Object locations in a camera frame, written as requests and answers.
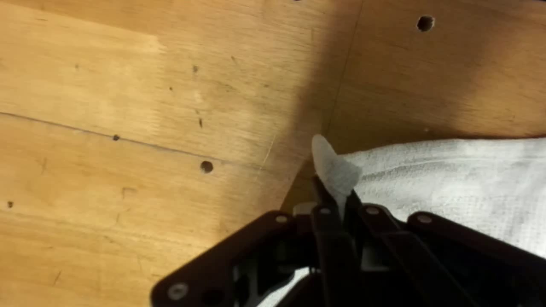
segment wooden floor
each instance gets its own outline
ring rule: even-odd
[[[546,134],[542,0],[0,0],[0,20],[2,307],[149,305],[308,197],[315,133]]]

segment wood grain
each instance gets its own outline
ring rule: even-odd
[[[545,134],[545,10],[0,0],[0,305],[149,305],[289,191],[311,197],[315,133],[342,151]]]

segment white cloth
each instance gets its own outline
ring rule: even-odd
[[[313,139],[318,175],[344,206],[356,189],[407,220],[432,211],[546,257],[546,138],[441,139],[338,155]]]

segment white towel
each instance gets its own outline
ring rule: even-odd
[[[546,257],[546,138],[441,139],[338,155],[313,139],[318,175],[344,206],[356,189],[407,220],[432,211]]]

